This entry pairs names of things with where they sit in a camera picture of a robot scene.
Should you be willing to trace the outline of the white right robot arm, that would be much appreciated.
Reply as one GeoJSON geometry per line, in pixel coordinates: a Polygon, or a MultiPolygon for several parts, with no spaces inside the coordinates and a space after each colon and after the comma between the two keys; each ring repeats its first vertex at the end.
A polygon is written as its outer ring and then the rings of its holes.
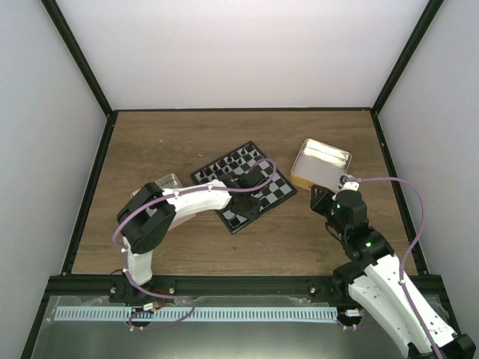
{"type": "Polygon", "coordinates": [[[384,235],[369,224],[367,205],[356,182],[340,191],[311,187],[310,208],[350,259],[334,270],[332,291],[341,301],[363,307],[392,338],[405,358],[473,358],[476,345],[458,334],[430,306],[384,235]]]}

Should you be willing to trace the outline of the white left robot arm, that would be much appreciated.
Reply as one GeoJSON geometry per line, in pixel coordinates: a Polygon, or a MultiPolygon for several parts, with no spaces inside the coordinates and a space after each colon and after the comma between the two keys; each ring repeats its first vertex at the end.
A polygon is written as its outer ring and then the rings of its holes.
{"type": "Polygon", "coordinates": [[[125,272],[131,278],[127,294],[137,302],[153,293],[150,279],[153,251],[171,227],[199,212],[226,209],[245,217],[259,212],[255,195],[270,181],[256,167],[239,176],[225,175],[201,185],[185,188],[161,188],[149,182],[117,214],[118,228],[126,254],[125,272]]]}

